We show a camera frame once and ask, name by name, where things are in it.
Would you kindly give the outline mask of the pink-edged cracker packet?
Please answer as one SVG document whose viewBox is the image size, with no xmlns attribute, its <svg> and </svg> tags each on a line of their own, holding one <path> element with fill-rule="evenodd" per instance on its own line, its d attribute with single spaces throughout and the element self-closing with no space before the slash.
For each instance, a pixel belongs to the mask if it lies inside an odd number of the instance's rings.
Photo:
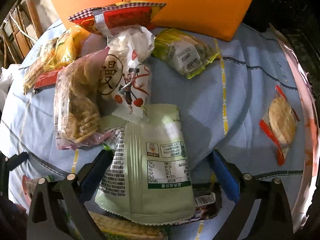
<svg viewBox="0 0 320 240">
<path fill-rule="evenodd" d="M 97 92 L 109 48 L 95 51 L 62 68 L 54 93 L 54 128 L 57 148 L 76 150 L 97 145 L 110 134 L 100 130 Z"/>
</svg>

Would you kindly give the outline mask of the dark barcode snack bar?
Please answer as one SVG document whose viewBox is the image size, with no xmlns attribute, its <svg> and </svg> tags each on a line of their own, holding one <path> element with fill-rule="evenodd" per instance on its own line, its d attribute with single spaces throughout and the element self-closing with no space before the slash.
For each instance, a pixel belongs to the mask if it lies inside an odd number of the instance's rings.
<svg viewBox="0 0 320 240">
<path fill-rule="evenodd" d="M 184 225 L 217 216 L 222 207 L 221 187 L 219 182 L 193 184 L 195 212 L 191 218 L 173 225 Z"/>
</svg>

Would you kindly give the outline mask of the green cracker packet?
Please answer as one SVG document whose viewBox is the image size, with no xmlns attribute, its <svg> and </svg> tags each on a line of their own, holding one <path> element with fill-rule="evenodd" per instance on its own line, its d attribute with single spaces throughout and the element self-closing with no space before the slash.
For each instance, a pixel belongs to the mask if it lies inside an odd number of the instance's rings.
<svg viewBox="0 0 320 240">
<path fill-rule="evenodd" d="M 89 214 L 106 239 L 168 239 L 160 226 L 137 224 L 91 211 Z"/>
</svg>

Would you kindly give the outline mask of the wooden chair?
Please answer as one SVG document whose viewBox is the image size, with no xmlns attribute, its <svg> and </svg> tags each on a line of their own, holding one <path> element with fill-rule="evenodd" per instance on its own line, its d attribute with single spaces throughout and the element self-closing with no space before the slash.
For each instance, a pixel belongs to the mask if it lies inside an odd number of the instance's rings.
<svg viewBox="0 0 320 240">
<path fill-rule="evenodd" d="M 16 0 L 1 22 L 1 67 L 22 63 L 42 34 L 35 0 Z"/>
</svg>

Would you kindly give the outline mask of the pale green snack pouch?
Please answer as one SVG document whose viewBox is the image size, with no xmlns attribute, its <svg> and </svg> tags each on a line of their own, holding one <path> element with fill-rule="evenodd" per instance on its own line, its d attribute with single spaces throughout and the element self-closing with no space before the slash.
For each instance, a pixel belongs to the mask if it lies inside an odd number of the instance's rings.
<svg viewBox="0 0 320 240">
<path fill-rule="evenodd" d="M 145 225 L 191 218 L 195 202 L 178 107 L 148 105 L 147 122 L 113 119 L 105 140 L 114 158 L 95 202 L 105 211 Z"/>
</svg>

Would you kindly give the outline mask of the red checkered snack bag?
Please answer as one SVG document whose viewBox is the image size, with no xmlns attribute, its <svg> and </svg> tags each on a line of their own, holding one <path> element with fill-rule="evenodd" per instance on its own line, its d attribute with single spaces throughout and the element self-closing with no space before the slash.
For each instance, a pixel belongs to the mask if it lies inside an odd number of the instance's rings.
<svg viewBox="0 0 320 240">
<path fill-rule="evenodd" d="M 69 16 L 68 20 L 90 33 L 112 37 L 127 28 L 138 26 L 151 28 L 152 19 L 166 5 L 166 3 L 123 0 L 105 7 L 84 9 Z"/>
</svg>

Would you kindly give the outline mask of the yellow pastry packet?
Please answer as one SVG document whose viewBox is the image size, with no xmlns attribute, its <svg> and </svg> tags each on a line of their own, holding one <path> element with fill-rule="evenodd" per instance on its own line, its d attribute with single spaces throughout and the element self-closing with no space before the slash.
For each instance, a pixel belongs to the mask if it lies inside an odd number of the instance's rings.
<svg viewBox="0 0 320 240">
<path fill-rule="evenodd" d="M 83 45 L 90 35 L 90 32 L 78 25 L 67 29 L 57 39 L 53 55 L 43 69 L 51 71 L 72 63 L 80 56 Z"/>
</svg>

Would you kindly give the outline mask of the yellow-green wrapped snack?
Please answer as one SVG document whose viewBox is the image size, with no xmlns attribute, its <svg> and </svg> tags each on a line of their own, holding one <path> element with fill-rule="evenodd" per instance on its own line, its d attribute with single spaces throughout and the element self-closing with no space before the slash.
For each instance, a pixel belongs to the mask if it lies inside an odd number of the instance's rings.
<svg viewBox="0 0 320 240">
<path fill-rule="evenodd" d="M 188 79 L 201 74 L 220 52 L 178 29 L 165 29 L 155 38 L 153 56 Z"/>
</svg>

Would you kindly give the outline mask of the red chocolate bar wrapper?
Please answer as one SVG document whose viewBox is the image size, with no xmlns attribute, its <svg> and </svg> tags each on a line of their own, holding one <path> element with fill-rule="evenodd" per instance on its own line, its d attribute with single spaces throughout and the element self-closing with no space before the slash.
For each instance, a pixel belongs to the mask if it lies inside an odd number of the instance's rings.
<svg viewBox="0 0 320 240">
<path fill-rule="evenodd" d="M 43 90 L 55 87 L 57 75 L 61 69 L 62 68 L 58 68 L 41 74 L 36 80 L 34 93 L 38 94 Z"/>
</svg>

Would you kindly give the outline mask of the red-edged round cracker packet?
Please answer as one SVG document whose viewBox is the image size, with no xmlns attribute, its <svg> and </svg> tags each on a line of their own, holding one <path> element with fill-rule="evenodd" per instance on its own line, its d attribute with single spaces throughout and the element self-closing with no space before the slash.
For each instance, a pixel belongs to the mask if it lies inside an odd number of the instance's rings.
<svg viewBox="0 0 320 240">
<path fill-rule="evenodd" d="M 287 154 L 294 142 L 297 123 L 300 121 L 280 86 L 275 87 L 275 96 L 259 122 L 262 131 L 276 145 L 276 159 L 284 165 Z"/>
</svg>

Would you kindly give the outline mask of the clear biscuit roll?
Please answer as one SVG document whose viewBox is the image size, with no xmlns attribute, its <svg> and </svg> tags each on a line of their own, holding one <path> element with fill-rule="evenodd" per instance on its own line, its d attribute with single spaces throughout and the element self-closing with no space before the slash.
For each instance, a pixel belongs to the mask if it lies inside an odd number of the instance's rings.
<svg viewBox="0 0 320 240">
<path fill-rule="evenodd" d="M 29 67 L 24 76 L 23 94 L 26 95 L 36 83 L 37 78 L 44 73 L 45 66 L 53 58 L 55 54 L 55 47 L 57 37 L 50 39 L 46 44 L 40 46 L 39 57 Z"/>
</svg>

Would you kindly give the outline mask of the white cartoon snack bag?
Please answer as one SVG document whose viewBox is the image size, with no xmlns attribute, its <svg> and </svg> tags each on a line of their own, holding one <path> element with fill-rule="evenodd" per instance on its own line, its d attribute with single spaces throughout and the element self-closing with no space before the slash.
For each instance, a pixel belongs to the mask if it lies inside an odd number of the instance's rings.
<svg viewBox="0 0 320 240">
<path fill-rule="evenodd" d="M 145 61 L 154 46 L 155 36 L 141 26 L 126 29 L 108 41 L 98 93 L 110 104 L 111 114 L 135 124 L 148 119 L 152 74 Z"/>
</svg>

